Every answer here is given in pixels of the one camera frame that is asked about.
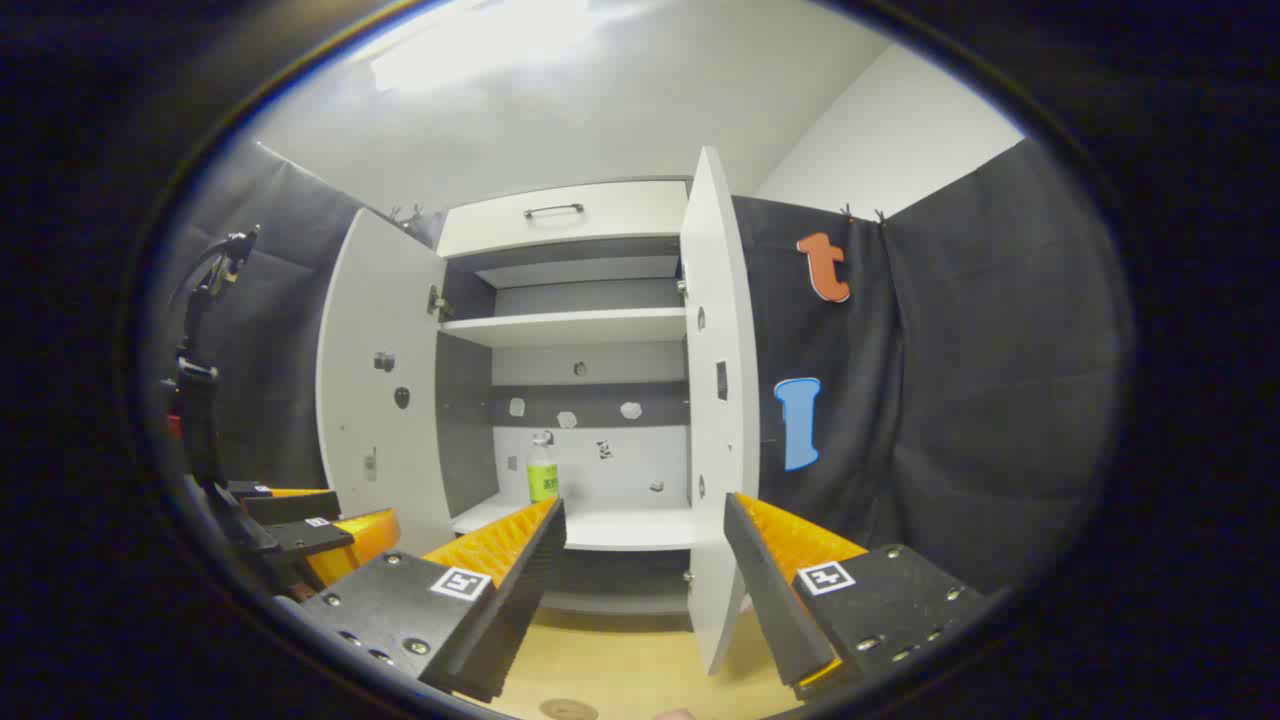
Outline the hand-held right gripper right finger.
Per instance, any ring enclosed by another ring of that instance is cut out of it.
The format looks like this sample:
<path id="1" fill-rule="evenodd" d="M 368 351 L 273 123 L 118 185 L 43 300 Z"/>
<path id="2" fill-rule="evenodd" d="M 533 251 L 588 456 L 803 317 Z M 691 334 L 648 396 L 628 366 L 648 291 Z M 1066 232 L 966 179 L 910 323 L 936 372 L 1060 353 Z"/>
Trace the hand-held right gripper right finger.
<path id="1" fill-rule="evenodd" d="M 972 625 L 986 597 L 905 544 L 867 550 L 742 493 L 733 551 L 783 685 L 797 700 L 867 685 Z"/>

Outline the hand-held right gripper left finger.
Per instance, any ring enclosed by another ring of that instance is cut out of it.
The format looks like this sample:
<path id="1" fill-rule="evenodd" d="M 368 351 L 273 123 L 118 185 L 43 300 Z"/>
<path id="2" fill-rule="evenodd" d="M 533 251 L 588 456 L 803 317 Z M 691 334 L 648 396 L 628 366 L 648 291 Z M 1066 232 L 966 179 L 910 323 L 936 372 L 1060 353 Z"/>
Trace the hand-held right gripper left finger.
<path id="1" fill-rule="evenodd" d="M 550 497 L 425 555 L 366 553 L 311 597 L 275 602 L 349 661 L 486 703 L 503 692 L 566 537 L 564 502 Z"/>

